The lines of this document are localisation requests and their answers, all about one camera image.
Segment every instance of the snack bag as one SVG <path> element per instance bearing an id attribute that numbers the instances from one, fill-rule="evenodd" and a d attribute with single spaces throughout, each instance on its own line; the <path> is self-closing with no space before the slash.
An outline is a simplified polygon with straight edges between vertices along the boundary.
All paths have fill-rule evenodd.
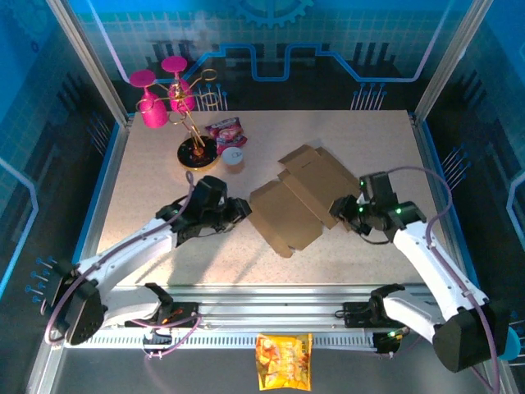
<path id="1" fill-rule="evenodd" d="M 255 363 L 259 389 L 298 388 L 312 391 L 310 384 L 310 355 L 312 334 L 257 336 Z"/>
<path id="2" fill-rule="evenodd" d="M 246 144 L 248 140 L 244 136 L 244 131 L 240 126 L 238 117 L 232 117 L 206 126 L 206 130 L 217 142 L 217 154 L 222 154 L 224 149 L 230 148 L 231 146 L 239 148 Z"/>

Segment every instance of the small cup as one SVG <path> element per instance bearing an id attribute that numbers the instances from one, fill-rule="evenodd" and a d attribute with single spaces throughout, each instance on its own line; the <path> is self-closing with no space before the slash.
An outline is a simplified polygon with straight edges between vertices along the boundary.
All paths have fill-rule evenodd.
<path id="1" fill-rule="evenodd" d="M 231 146 L 222 152 L 222 161 L 226 164 L 226 170 L 232 174 L 238 174 L 244 169 L 243 151 Z"/>

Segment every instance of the glass panel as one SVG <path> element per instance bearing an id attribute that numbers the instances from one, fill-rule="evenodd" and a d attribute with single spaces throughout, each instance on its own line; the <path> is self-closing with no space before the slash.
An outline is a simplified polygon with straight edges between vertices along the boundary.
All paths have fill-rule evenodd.
<path id="1" fill-rule="evenodd" d="M 46 2 L 0 2 L 0 49 L 0 392 L 25 392 L 48 256 L 73 257 L 114 121 Z"/>
<path id="2" fill-rule="evenodd" d="M 525 318 L 525 3 L 494 2 L 427 119 L 484 291 Z M 455 150 L 454 159 L 446 159 Z M 525 369 L 513 371 L 525 391 Z"/>
<path id="3" fill-rule="evenodd" d="M 188 61 L 189 81 L 218 71 L 227 92 L 219 109 L 413 110 L 469 4 L 71 1 L 129 112 L 142 95 L 132 73 L 149 69 L 169 83 L 161 62 L 172 55 Z"/>

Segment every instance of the gear logo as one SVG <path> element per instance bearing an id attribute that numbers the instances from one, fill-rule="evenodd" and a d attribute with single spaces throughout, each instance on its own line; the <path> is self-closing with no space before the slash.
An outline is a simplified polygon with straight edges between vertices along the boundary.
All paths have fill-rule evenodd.
<path id="1" fill-rule="evenodd" d="M 266 25 L 285 26 L 285 22 L 294 23 L 297 16 L 305 15 L 305 8 L 313 5 L 313 0 L 235 0 L 232 6 L 237 16 L 243 16 L 246 22 L 255 22 L 257 27 Z"/>
<path id="2" fill-rule="evenodd" d="M 32 39 L 48 27 L 50 11 L 45 0 L 6 0 L 3 7 Z"/>

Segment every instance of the pink candy package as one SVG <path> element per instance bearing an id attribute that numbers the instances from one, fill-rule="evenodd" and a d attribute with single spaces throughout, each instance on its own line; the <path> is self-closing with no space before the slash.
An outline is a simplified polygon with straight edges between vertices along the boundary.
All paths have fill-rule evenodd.
<path id="1" fill-rule="evenodd" d="M 239 148 L 246 144 L 248 140 L 244 136 L 243 128 L 240 125 L 238 117 L 232 117 L 219 121 L 210 126 L 206 126 L 206 130 L 213 139 L 217 142 L 217 153 L 222 154 L 224 149 L 235 146 Z"/>

